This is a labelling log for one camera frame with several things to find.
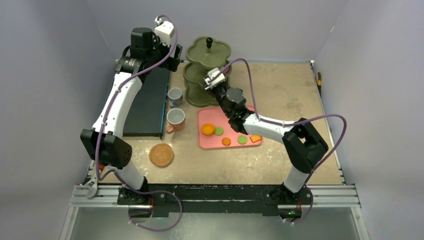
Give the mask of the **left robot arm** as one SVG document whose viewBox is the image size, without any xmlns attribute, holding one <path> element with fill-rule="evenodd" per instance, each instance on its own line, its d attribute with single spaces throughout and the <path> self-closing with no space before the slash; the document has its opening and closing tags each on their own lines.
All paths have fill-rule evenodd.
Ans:
<svg viewBox="0 0 424 240">
<path fill-rule="evenodd" d="M 132 147 L 123 137 L 124 125 L 133 101 L 148 74 L 156 67 L 175 72 L 180 63 L 182 46 L 172 23 L 165 21 L 154 29 L 134 28 L 130 45 L 117 60 L 113 86 L 101 114 L 90 129 L 83 129 L 80 139 L 94 161 L 95 173 L 85 183 L 86 197 L 98 192 L 98 182 L 115 174 L 129 197 L 138 205 L 149 199 L 147 179 L 131 161 Z"/>
</svg>

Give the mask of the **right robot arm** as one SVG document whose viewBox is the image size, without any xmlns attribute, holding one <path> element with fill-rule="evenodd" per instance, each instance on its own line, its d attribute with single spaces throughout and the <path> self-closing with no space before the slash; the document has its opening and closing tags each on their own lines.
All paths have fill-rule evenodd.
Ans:
<svg viewBox="0 0 424 240">
<path fill-rule="evenodd" d="M 243 91 L 231 87 L 226 80 L 216 83 L 206 78 L 204 88 L 215 97 L 235 132 L 259 135 L 284 145 L 291 169 L 282 183 L 280 196 L 288 204 L 298 200 L 313 168 L 329 149 L 316 128 L 305 118 L 285 122 L 257 115 L 247 108 Z"/>
</svg>

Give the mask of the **green three-tier stand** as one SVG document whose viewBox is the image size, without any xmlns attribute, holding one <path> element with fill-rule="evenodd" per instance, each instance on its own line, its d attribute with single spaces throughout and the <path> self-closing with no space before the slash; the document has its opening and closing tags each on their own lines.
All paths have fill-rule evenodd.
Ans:
<svg viewBox="0 0 424 240">
<path fill-rule="evenodd" d="M 183 68 L 186 101 L 197 108 L 217 106 L 218 103 L 204 87 L 208 71 L 229 63 L 231 47 L 224 41 L 209 36 L 196 38 L 186 50 L 188 64 Z"/>
</svg>

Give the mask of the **orange egg tart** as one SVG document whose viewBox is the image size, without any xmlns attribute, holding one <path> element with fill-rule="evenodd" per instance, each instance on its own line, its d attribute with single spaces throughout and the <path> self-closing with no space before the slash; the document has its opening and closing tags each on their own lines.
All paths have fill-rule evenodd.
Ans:
<svg viewBox="0 0 424 240">
<path fill-rule="evenodd" d="M 211 123 L 205 123 L 201 126 L 201 133 L 205 136 L 210 136 L 215 133 L 215 126 Z"/>
</svg>

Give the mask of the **green macaron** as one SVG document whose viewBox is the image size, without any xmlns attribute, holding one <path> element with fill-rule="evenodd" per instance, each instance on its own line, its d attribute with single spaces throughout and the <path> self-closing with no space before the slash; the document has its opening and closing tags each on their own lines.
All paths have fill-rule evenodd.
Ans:
<svg viewBox="0 0 424 240">
<path fill-rule="evenodd" d="M 214 134 L 216 136 L 222 136 L 224 134 L 224 129 L 221 126 L 216 126 L 214 129 Z"/>
<path fill-rule="evenodd" d="M 247 136 L 246 136 L 246 135 L 239 135 L 239 136 L 237 137 L 237 142 L 238 142 L 240 145 L 245 145 L 245 144 L 248 142 L 248 138 L 247 138 Z"/>
</svg>

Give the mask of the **chocolate chip cookie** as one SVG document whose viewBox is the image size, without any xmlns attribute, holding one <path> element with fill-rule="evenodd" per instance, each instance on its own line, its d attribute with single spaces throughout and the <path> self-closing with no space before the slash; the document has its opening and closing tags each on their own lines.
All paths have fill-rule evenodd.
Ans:
<svg viewBox="0 0 424 240">
<path fill-rule="evenodd" d="M 224 138 L 221 140 L 221 144 L 222 144 L 223 146 L 226 146 L 226 147 L 230 146 L 230 145 L 231 145 L 231 143 L 232 143 L 232 141 L 231 141 L 231 139 L 230 139 L 230 138 L 228 138 L 228 137 L 224 137 Z"/>
</svg>

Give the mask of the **pink serving tray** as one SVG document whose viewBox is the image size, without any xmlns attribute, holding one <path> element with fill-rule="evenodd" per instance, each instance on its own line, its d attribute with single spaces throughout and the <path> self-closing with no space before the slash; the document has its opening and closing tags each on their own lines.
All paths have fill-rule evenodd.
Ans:
<svg viewBox="0 0 424 240">
<path fill-rule="evenodd" d="M 222 127 L 224 129 L 224 133 L 221 136 L 217 136 L 215 134 L 212 135 L 204 135 L 201 132 L 202 125 L 209 123 L 213 124 L 215 127 Z M 221 149 L 221 148 L 241 148 L 241 147 L 253 147 L 259 146 L 262 144 L 262 141 L 252 143 L 250 140 L 250 135 L 245 135 L 239 132 L 235 132 L 230 124 L 228 123 L 228 119 L 225 114 L 222 112 L 220 107 L 205 107 L 201 108 L 197 111 L 197 139 L 198 145 L 203 149 Z M 239 144 L 237 138 L 239 135 L 247 136 L 248 142 L 246 144 Z M 231 145 L 224 146 L 222 145 L 223 138 L 230 138 Z"/>
</svg>

